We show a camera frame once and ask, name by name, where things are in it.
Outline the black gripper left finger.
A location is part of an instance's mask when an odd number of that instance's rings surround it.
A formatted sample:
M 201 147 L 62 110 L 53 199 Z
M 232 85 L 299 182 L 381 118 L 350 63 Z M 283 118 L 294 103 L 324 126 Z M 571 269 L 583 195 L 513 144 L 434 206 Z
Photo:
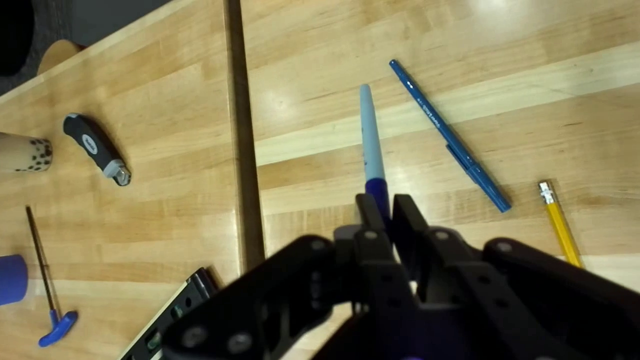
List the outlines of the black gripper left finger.
M 335 354 L 402 354 L 414 298 L 394 258 L 391 206 L 372 193 L 360 193 L 357 206 L 358 224 L 338 227 L 332 237 L 297 237 L 168 326 L 164 356 L 279 360 L 338 303 L 350 303 L 352 315 L 329 341 Z

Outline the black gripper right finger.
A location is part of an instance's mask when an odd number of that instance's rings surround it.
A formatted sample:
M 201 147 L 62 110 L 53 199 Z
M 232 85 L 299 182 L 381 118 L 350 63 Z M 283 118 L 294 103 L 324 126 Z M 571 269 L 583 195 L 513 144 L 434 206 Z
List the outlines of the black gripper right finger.
M 460 318 L 481 356 L 640 360 L 640 294 L 514 237 L 470 245 L 408 193 L 393 203 L 401 260 L 429 309 Z

